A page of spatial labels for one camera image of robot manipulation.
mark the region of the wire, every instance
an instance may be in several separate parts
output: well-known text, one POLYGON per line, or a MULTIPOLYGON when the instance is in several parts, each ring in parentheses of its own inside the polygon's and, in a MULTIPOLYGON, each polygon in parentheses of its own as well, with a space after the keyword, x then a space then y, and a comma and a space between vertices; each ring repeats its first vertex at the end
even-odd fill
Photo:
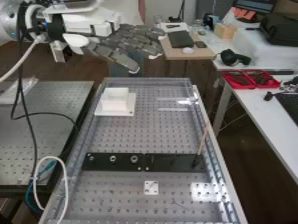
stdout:
MULTIPOLYGON (((42 174, 50 170, 56 165, 56 161, 50 161, 50 163, 45 166, 44 170, 38 173, 38 178, 42 176, 42 174)), ((37 214, 41 214, 41 211, 34 208, 34 206, 30 204, 30 200, 29 200, 29 194, 30 194, 30 191, 32 191, 32 188, 33 188, 33 181, 30 181, 30 184, 29 184, 29 187, 26 189, 26 192, 25 192, 25 203, 29 207, 29 209, 37 213, 37 214)))
POLYGON ((20 68, 21 64, 24 63, 25 59, 28 58, 34 46, 38 44, 38 41, 34 41, 30 45, 30 47, 28 48, 25 54, 22 55, 22 57, 20 58, 20 60, 17 61, 17 63, 14 64, 14 66, 10 68, 10 70, 1 76, 0 78, 0 83, 2 81, 5 81, 9 76, 16 72, 16 70, 20 68))
MULTIPOLYGON (((21 45, 22 45, 22 41, 24 41, 24 35, 20 34, 18 25, 17 25, 17 41, 18 41, 18 57, 21 58, 21 55, 22 55, 21 45)), ((22 108, 24 108, 24 112, 25 112, 25 118, 26 118, 26 123, 28 123, 28 126, 29 126, 29 132, 30 132, 30 136, 32 136, 33 149, 34 149, 33 168, 32 168, 32 172, 30 172, 30 177, 32 177, 33 172, 34 172, 36 163, 37 163, 37 142, 36 142, 36 136, 34 136, 34 131, 33 131, 30 119, 29 119, 29 116, 28 116, 28 108, 26 108, 25 96, 24 96, 24 91, 22 91, 22 63, 18 66, 17 93, 16 93, 16 98, 14 98, 14 103, 13 103, 10 116, 13 116, 13 113, 14 113, 16 103, 17 103, 18 96, 20 96, 18 94, 21 95, 21 103, 22 103, 22 108)))
POLYGON ((62 208, 61 216, 60 216, 58 221, 57 221, 57 224, 60 224, 62 219, 64 219, 66 209, 68 209, 68 200, 69 200, 69 195, 68 195, 68 172, 66 172, 66 167, 65 167, 64 161, 56 156, 46 156, 37 163, 36 170, 34 170, 34 175, 33 175, 33 195, 34 195, 34 200, 36 200, 36 204, 37 204, 38 208, 41 210, 44 210, 44 207, 40 204, 40 200, 38 200, 38 196, 37 196, 36 181, 37 181, 37 178, 38 178, 38 175, 37 175, 38 167, 46 159, 52 159, 52 160, 60 162, 61 167, 62 167, 62 173, 64 173, 65 205, 64 205, 64 208, 62 208))
MULTIPOLYGON (((37 112, 37 113, 29 113, 28 114, 28 116, 34 116, 34 115, 54 115, 54 116, 64 117, 64 118, 66 118, 72 122, 73 127, 77 129, 74 120, 69 116, 66 116, 65 114, 60 114, 60 113, 54 113, 54 112, 37 112)), ((21 115, 18 117, 14 117, 13 120, 18 120, 18 119, 21 119, 24 117, 25 117, 25 115, 21 115)))
POLYGON ((178 15, 178 18, 181 18, 182 21, 183 21, 183 11, 185 11, 185 0, 182 0, 179 15, 178 15))
POLYGON ((210 128, 210 121, 207 121, 207 123, 206 123, 205 131, 203 131, 203 135, 202 135, 202 140, 201 140, 201 144, 199 144, 199 148, 198 148, 198 153, 197 153, 198 155, 201 155, 201 153, 202 153, 202 148, 203 148, 203 145, 205 145, 205 139, 207 137, 209 128, 210 128))
POLYGON ((235 118, 230 123, 227 123, 225 126, 223 126, 223 128, 221 128, 219 129, 219 132, 225 129, 225 128, 227 128, 227 126, 230 125, 230 124, 233 124, 235 121, 238 121, 242 117, 245 117, 245 115, 247 115, 246 113, 243 113, 238 118, 235 118))

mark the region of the desk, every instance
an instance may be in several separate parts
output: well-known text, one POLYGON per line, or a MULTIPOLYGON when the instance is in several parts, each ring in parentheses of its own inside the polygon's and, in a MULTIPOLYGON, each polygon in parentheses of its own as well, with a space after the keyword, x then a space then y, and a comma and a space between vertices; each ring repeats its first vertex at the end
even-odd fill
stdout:
MULTIPOLYGON (((0 88, 5 89, 5 86, 9 86, 9 83, 1 83, 0 88)), ((68 115, 78 122, 92 86, 93 82, 38 82, 26 95, 29 113, 56 112, 68 115)), ((25 193, 33 165, 32 137, 26 121, 25 119, 12 121, 9 113, 10 106, 1 105, 0 194, 4 197, 25 193)), ((18 104, 16 116, 22 114, 18 104)), ((32 116, 30 121, 37 140, 38 159, 48 155, 57 156, 73 137, 73 124, 65 118, 53 115, 32 116)), ((48 189, 45 187, 49 180, 52 179, 48 178, 38 184, 44 190, 48 189)))
MULTIPOLYGON (((231 40, 221 39, 211 31, 206 31, 205 36, 199 36, 198 34, 197 34, 197 36, 198 36, 199 40, 206 43, 207 47, 215 54, 219 54, 226 49, 231 49, 235 53, 245 55, 245 53, 242 53, 234 47, 231 40)), ((261 69, 261 70, 267 70, 267 71, 283 71, 283 70, 288 71, 288 70, 291 70, 291 69, 288 69, 287 65, 280 66, 280 65, 275 65, 274 63, 271 65, 267 65, 267 64, 266 65, 255 65, 254 60, 251 61, 251 64, 247 66, 241 63, 235 66, 227 66, 222 63, 219 56, 213 60, 213 64, 218 71, 241 70, 241 69, 247 69, 247 70, 261 69)))
MULTIPOLYGON (((193 35, 193 40, 199 41, 198 35, 193 35)), ((187 70, 187 62, 189 61, 198 61, 198 60, 211 60, 215 56, 214 52, 209 48, 197 48, 194 45, 194 53, 193 54, 185 54, 182 52, 181 48, 171 48, 169 38, 165 37, 161 40, 161 46, 165 52, 165 58, 169 61, 167 64, 167 71, 165 72, 167 75, 170 73, 170 61, 185 61, 183 63, 183 77, 186 76, 186 70, 187 70)))
MULTIPOLYGON (((294 75, 274 76, 274 78, 279 81, 288 81, 294 78, 294 75)), ((215 134, 218 134, 230 95, 233 93, 283 163, 283 166, 291 174, 292 179, 298 183, 298 126, 275 97, 269 102, 263 100, 267 91, 272 93, 280 92, 278 89, 235 90, 231 89, 225 82, 213 129, 215 134)))

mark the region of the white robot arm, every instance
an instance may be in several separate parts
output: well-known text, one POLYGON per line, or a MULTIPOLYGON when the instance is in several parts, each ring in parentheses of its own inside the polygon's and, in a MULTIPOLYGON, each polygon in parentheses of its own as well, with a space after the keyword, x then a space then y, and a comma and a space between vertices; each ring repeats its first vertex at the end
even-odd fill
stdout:
POLYGON ((137 0, 12 0, 0 5, 0 39, 17 40, 18 27, 26 41, 44 37, 56 62, 72 52, 92 54, 135 73, 129 53, 157 58, 165 35, 141 25, 137 6, 137 0))

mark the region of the small metal plate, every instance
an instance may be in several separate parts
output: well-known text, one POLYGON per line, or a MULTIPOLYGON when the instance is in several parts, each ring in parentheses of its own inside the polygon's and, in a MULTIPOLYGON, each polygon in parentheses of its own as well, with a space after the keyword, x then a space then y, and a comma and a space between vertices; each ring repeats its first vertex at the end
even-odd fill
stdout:
POLYGON ((154 181, 154 180, 145 181, 143 194, 145 195, 158 195, 158 181, 154 181))
POLYGON ((145 170, 147 172, 206 172, 202 156, 197 159, 197 166, 191 167, 194 157, 194 154, 146 154, 145 170))
POLYGON ((86 171, 141 171, 141 153, 86 153, 82 170, 86 171))

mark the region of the white box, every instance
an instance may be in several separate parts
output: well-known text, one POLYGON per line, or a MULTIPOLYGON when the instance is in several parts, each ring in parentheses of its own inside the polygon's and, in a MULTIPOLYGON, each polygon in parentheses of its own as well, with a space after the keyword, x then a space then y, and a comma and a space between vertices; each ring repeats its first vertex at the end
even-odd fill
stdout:
POLYGON ((106 88, 100 103, 104 111, 127 110, 127 88, 106 88))

